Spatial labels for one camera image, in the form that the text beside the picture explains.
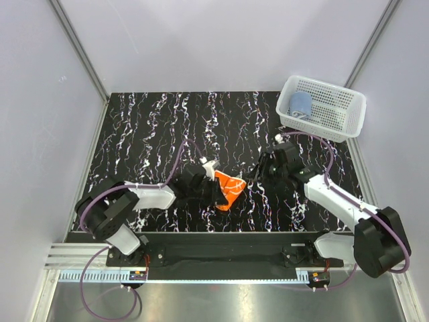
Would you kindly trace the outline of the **orange white patterned towel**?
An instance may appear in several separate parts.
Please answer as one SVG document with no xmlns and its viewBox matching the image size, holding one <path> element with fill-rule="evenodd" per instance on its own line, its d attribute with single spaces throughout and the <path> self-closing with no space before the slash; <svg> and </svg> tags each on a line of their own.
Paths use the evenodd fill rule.
<svg viewBox="0 0 429 322">
<path fill-rule="evenodd" d="M 214 172 L 214 177 L 219 179 L 221 191 L 228 201 L 227 205 L 217 205 L 217 209 L 220 211 L 228 211 L 239 195 L 244 191 L 247 183 L 241 178 L 229 176 L 219 170 Z"/>
</svg>

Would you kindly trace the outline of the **light blue towel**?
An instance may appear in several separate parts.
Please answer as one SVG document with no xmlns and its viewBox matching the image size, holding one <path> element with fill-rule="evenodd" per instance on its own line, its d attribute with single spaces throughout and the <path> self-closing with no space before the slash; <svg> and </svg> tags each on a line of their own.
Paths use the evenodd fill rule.
<svg viewBox="0 0 429 322">
<path fill-rule="evenodd" d="M 312 97 L 309 93 L 295 92 L 289 101 L 289 111 L 292 117 L 307 119 L 312 112 Z"/>
</svg>

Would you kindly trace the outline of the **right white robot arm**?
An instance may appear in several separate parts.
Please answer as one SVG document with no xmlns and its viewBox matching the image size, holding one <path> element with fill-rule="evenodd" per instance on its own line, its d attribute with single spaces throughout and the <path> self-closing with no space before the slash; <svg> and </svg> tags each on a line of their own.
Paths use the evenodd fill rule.
<svg viewBox="0 0 429 322">
<path fill-rule="evenodd" d="M 357 265 L 372 278 L 385 272 L 401 274 L 398 264 L 409 267 L 412 251 L 398 212 L 370 205 L 340 188 L 319 167 L 305 165 L 294 144 L 278 144 L 261 153 L 250 177 L 272 188 L 301 191 L 350 229 L 348 235 L 321 233 L 304 249 L 310 265 L 342 260 Z"/>
</svg>

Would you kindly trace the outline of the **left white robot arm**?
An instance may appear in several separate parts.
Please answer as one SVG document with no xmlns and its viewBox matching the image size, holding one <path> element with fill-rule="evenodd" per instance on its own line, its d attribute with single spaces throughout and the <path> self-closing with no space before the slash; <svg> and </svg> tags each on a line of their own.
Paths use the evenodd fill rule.
<svg viewBox="0 0 429 322">
<path fill-rule="evenodd" d="M 126 224 L 128 216 L 137 210 L 166 210 L 190 201 L 206 206 L 229 204 L 219 178 L 208 174 L 203 166 L 188 166 L 166 185 L 133 184 L 108 176 L 97 190 L 83 196 L 74 210 L 81 229 L 98 242 L 118 249 L 129 265 L 136 266 L 143 261 L 145 250 Z"/>
</svg>

